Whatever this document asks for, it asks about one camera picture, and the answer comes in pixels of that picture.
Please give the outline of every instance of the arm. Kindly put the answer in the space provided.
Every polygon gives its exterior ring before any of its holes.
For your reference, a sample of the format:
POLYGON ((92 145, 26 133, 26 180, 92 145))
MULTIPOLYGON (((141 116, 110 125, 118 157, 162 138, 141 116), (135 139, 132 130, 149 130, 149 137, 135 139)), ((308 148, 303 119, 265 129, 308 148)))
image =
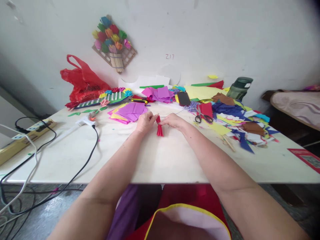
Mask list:
POLYGON ((62 216, 48 240, 105 239, 117 202, 134 173, 141 141, 158 115, 139 117, 136 130, 62 216))
POLYGON ((309 239, 291 216, 224 151, 175 114, 160 123, 182 132, 244 239, 309 239))

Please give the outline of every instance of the floor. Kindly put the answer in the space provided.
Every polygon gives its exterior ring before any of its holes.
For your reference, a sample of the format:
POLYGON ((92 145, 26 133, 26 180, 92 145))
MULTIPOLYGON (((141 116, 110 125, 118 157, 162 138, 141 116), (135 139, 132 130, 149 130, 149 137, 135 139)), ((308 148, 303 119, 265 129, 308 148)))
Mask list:
MULTIPOLYGON (((51 192, 53 189, 59 185, 29 185, 26 189, 28 192, 51 192)), ((306 206, 303 207, 292 207, 282 200, 279 194, 272 188, 271 185, 262 184, 262 188, 267 191, 276 201, 278 201, 284 209, 289 212, 289 214, 301 225, 301 227, 311 236, 312 239, 315 239, 315 234, 317 226, 319 226, 320 219, 320 208, 315 203, 308 202, 306 206)), ((310 189, 311 192, 320 193, 319 185, 308 185, 306 186, 310 189)), ((73 201, 80 195, 81 190, 85 188, 85 185, 72 185, 68 187, 73 189, 70 191, 65 191, 58 197, 50 200, 49 202, 35 208, 31 211, 30 215, 25 214, 19 217, 15 223, 12 221, 8 223, 3 232, 0 228, 0 240, 11 240, 11 239, 34 239, 34 240, 44 240, 46 239, 51 231, 53 230, 56 223, 59 221, 63 213, 71 206, 73 201)), ((5 186, 5 191, 7 192, 18 192, 20 187, 16 186, 5 186)), ((8 193, 7 197, 10 200, 9 196, 15 196, 16 193, 8 193)), ((32 206, 34 202, 39 202, 40 200, 50 196, 46 194, 23 194, 20 197, 22 205, 20 202, 16 201, 14 205, 14 211, 19 211, 27 209, 32 206)), ((232 220, 229 218, 228 214, 224 210, 228 225, 231 230, 232 239, 242 239, 239 231, 233 224, 232 220)), ((11 219, 12 215, 5 212, 4 215, 7 219, 11 219)), ((0 225, 5 222, 5 217, 0 218, 0 225)))

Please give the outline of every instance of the black phone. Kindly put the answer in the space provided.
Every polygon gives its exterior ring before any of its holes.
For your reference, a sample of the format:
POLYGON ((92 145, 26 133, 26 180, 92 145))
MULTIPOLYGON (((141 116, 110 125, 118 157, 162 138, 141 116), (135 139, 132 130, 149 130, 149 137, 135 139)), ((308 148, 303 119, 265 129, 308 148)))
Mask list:
POLYGON ((180 106, 189 106, 191 104, 189 96, 186 92, 178 92, 177 94, 180 106))

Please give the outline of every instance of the white table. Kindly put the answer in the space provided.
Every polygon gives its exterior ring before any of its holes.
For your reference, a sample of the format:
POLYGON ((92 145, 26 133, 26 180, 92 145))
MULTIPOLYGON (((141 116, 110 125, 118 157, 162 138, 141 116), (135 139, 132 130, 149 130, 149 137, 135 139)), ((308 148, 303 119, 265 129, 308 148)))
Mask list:
MULTIPOLYGON (((100 142, 90 162, 73 183, 89 183, 135 129, 136 123, 124 125, 109 119, 107 111, 115 107, 110 106, 96 115, 98 123, 96 129, 99 133, 100 142)), ((100 106, 82 108, 77 111, 83 112, 86 109, 97 108, 100 108, 100 106)), ((155 103, 151 103, 151 107, 148 107, 148 109, 154 114, 160 113, 160 116, 180 111, 155 103)), ((54 130, 58 135, 71 128, 78 119, 85 115, 85 113, 82 113, 80 116, 67 117, 69 114, 70 112, 65 108, 51 116, 57 122, 54 130)), ((194 115, 186 110, 178 115, 190 123, 194 121, 194 115)), ((302 147, 280 133, 275 134, 280 143, 271 142, 266 149, 252 147, 255 154, 242 149, 237 141, 230 139, 236 149, 234 153, 229 146, 223 144, 216 132, 207 129, 208 126, 205 123, 202 123, 201 126, 206 129, 199 130, 223 149, 258 183, 320 183, 320 174, 287 150, 287 148, 302 147)), ((164 137, 158 137, 156 132, 157 127, 154 124, 154 128, 143 140, 132 183, 208 183, 195 154, 178 130, 164 126, 164 137)), ((35 143, 40 146, 52 137, 53 133, 49 131, 35 143)), ((90 126, 84 125, 61 141, 43 148, 39 152, 40 165, 31 182, 69 182, 87 160, 95 141, 94 130, 90 126)), ((28 146, 16 154, 0 166, 0 174, 8 173, 27 159, 28 153, 33 153, 33 151, 33 147, 28 146)), ((35 160, 31 159, 16 171, 7 182, 24 182, 34 163, 35 160)))

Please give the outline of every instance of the water bottle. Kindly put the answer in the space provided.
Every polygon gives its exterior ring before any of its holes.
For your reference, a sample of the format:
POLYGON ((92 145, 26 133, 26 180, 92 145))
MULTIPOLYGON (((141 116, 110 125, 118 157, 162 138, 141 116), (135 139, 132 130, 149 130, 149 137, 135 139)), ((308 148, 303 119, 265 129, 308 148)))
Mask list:
POLYGON ((237 80, 231 85, 227 96, 242 101, 243 97, 247 94, 252 81, 252 78, 238 77, 237 80))

